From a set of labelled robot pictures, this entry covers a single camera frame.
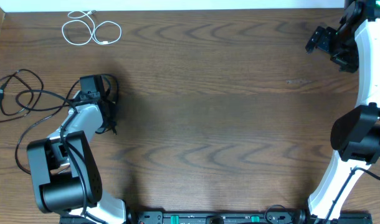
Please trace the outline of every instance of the coiled white cable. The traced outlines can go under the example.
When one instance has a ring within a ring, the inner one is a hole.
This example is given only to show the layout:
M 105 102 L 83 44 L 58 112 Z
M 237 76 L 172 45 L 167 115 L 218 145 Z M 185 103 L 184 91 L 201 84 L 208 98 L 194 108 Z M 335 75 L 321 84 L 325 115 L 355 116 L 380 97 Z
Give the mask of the coiled white cable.
M 71 14 L 74 13 L 74 12 L 80 12 L 80 13 L 82 13 L 82 15 L 81 15 L 81 16 L 78 16 L 78 17 L 72 17 Z M 85 44 L 89 43 L 92 39 L 96 42 L 96 44 L 100 44 L 100 45 L 112 44 L 112 43 L 115 43 L 115 42 L 119 41 L 119 40 L 121 39 L 121 35 L 122 35 L 122 29 L 121 29 L 121 26 L 118 25 L 118 24 L 115 23 L 115 22 L 112 22 L 112 21 L 104 21 L 104 22 L 102 22 L 101 24 L 99 24 L 98 26 L 96 26 L 96 25 L 95 25 L 95 22 L 93 21 L 93 19 L 89 16 L 89 15 L 95 13 L 95 12 L 96 12 L 96 11 L 93 10 L 93 11 L 88 11 L 88 12 L 86 12 L 86 13 L 83 12 L 83 11 L 72 11 L 72 12 L 68 13 L 67 16 L 68 16 L 70 19 L 74 19 L 74 20 L 66 22 L 66 23 L 61 27 L 61 33 L 63 33 L 63 37 L 64 37 L 64 39 L 65 39 L 68 43 L 70 43 L 70 44 L 72 44 L 72 45 L 76 45 L 76 46 L 85 45 Z M 86 22 L 80 20 L 81 18 L 83 18 L 83 17 L 85 17 L 85 16 L 87 16 L 87 17 L 90 19 L 90 21 L 92 22 L 92 24 L 93 24 L 93 30 L 90 29 L 89 25 L 88 25 Z M 81 23 L 85 24 L 86 27 L 88 27 L 88 30 L 89 30 L 89 33 L 90 33 L 90 38 L 89 38 L 86 42 L 81 43 L 81 44 L 76 44 L 76 43 L 73 43 L 73 42 L 69 41 L 69 39 L 66 38 L 66 36 L 65 36 L 65 34 L 64 34 L 64 27 L 65 27 L 65 25 L 70 24 L 70 23 L 72 23 L 72 22 L 81 22 Z M 97 37 L 96 37 L 96 30 L 97 30 L 101 25 L 106 24 L 106 23 L 114 24 L 114 25 L 116 25 L 118 28 L 120 28 L 120 36 L 119 36 L 116 40 L 109 42 L 109 41 L 107 41 L 107 40 L 99 41 L 99 40 L 97 39 Z

